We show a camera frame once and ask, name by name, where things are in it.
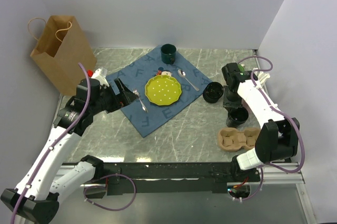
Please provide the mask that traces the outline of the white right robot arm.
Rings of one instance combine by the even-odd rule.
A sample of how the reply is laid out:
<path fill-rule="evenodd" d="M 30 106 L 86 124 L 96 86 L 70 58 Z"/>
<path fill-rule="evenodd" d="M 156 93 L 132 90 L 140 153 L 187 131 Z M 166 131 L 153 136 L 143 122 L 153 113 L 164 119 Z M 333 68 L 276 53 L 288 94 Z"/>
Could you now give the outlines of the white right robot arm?
<path fill-rule="evenodd" d="M 245 71 L 238 63 L 228 63 L 222 67 L 222 74 L 226 82 L 223 107 L 228 122 L 232 124 L 238 118 L 240 124 L 244 120 L 243 105 L 247 104 L 261 128 L 255 146 L 233 158 L 231 177 L 242 181 L 253 168 L 295 156 L 303 148 L 298 120 L 278 109 L 254 71 Z"/>

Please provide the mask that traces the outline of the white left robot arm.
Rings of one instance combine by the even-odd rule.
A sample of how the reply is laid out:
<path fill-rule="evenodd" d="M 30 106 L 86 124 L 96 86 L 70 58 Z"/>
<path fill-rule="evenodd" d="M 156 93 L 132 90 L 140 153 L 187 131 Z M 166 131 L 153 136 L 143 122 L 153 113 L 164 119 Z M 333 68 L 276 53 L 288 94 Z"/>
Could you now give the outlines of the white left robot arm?
<path fill-rule="evenodd" d="M 1 201 L 13 212 L 33 223 L 50 223 L 61 202 L 81 184 L 98 183 L 104 178 L 104 163 L 99 158 L 83 157 L 69 174 L 55 180 L 64 159 L 93 123 L 95 115 L 112 113 L 130 105 L 138 96 L 120 79 L 115 79 L 119 93 L 107 81 L 83 79 L 53 122 L 43 150 L 29 172 L 14 189 L 5 189 Z"/>

